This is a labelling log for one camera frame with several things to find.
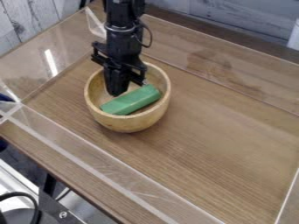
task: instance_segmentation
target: green sponge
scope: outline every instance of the green sponge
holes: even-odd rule
[[[152,102],[156,102],[160,98],[158,90],[149,84],[102,104],[100,109],[110,115],[125,116]]]

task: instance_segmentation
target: wooden table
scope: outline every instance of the wooden table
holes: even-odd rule
[[[92,5],[102,17],[100,7],[100,3]],[[220,221],[274,223],[299,161],[299,65],[145,17],[154,44],[142,60],[169,75],[170,106],[152,128],[118,134],[96,124],[84,102],[86,79],[100,69],[89,60],[93,37],[84,19],[78,12],[1,58],[4,83],[22,104]],[[33,51],[40,51],[40,43],[49,45],[62,63],[57,61],[61,75],[36,80],[32,66],[40,54]],[[12,68],[10,57],[25,53],[30,55],[26,62]],[[165,223],[12,120],[1,124],[0,133],[120,222]],[[74,144],[78,139],[57,141],[64,141],[73,157],[98,169],[102,157],[96,150],[84,151]]]

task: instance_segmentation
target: bowl rim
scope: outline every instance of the bowl rim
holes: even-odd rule
[[[94,104],[92,103],[90,99],[89,99],[89,83],[92,82],[92,80],[94,79],[94,77],[98,75],[98,73],[102,71],[102,67],[90,75],[90,77],[88,78],[88,82],[85,84],[84,87],[84,98],[86,101],[88,106],[92,108],[92,110],[101,114],[105,117],[113,118],[113,119],[132,119],[132,118],[137,118],[140,116],[145,116],[148,114],[150,114],[153,111],[156,111],[165,103],[166,100],[170,96],[170,90],[172,90],[172,85],[170,85],[170,80],[169,77],[165,73],[165,71],[156,65],[153,65],[152,63],[145,62],[145,64],[153,68],[154,70],[158,71],[158,73],[162,75],[164,79],[165,79],[165,92],[162,94],[162,99],[156,103],[156,105],[149,108],[146,111],[136,114],[136,115],[110,115],[109,113],[104,112],[102,110],[100,110]]]

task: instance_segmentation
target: wooden bowl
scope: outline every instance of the wooden bowl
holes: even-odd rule
[[[146,129],[158,121],[168,108],[170,99],[169,78],[157,66],[149,63],[145,64],[148,66],[145,74],[146,81],[158,89],[162,97],[157,102],[137,110],[132,115],[110,115],[98,108],[101,104],[113,99],[105,88],[102,69],[96,71],[88,79],[84,97],[89,113],[93,115],[96,121],[113,131],[130,133]],[[140,87],[130,83],[128,91],[136,88]]]

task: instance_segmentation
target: green object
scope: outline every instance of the green object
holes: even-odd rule
[[[102,104],[100,109],[110,115],[125,116],[152,102],[156,102],[160,98],[161,94],[158,90],[149,84]]]

